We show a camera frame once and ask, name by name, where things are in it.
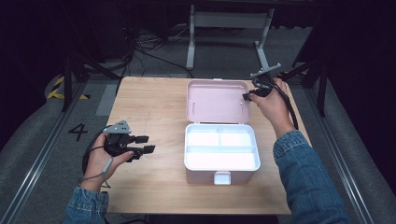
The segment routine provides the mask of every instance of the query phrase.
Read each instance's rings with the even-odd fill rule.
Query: wooden tabletop
[[[189,78],[125,77],[108,124],[126,119],[132,135],[148,135],[152,154],[121,165],[108,180],[108,212],[137,214],[289,214],[286,192],[273,157],[275,133],[260,109],[250,104],[261,167],[247,184],[191,185],[184,165]],[[250,81],[246,83],[253,89]],[[304,124],[289,92],[299,121]]]

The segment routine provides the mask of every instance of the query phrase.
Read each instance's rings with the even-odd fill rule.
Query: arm
[[[286,83],[277,78],[274,82],[286,92]],[[250,99],[274,127],[274,157],[293,223],[349,223],[340,194],[315,150],[294,129],[279,93],[271,91],[266,97],[251,94]]]
[[[87,171],[82,178],[80,187],[75,188],[72,198],[66,207],[63,224],[66,223],[105,223],[105,214],[108,206],[107,192],[100,192],[102,184],[107,181],[124,162],[134,155],[132,151],[125,152],[113,158],[110,166],[103,175],[104,167],[111,158],[105,150],[106,137],[99,135],[90,154]]]

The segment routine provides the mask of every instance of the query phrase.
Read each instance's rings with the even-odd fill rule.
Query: plastic container
[[[245,184],[260,168],[244,81],[194,79],[187,87],[184,164],[191,184]]]

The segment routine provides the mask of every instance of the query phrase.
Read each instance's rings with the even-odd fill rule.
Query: denim jacket
[[[343,200],[315,150],[299,131],[274,144],[274,158],[287,192],[292,223],[350,223]],[[76,188],[63,224],[105,223],[106,192]]]

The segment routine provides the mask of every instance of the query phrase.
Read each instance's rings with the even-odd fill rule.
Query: box lid
[[[187,118],[192,122],[247,123],[249,102],[242,80],[193,79],[187,85]]]

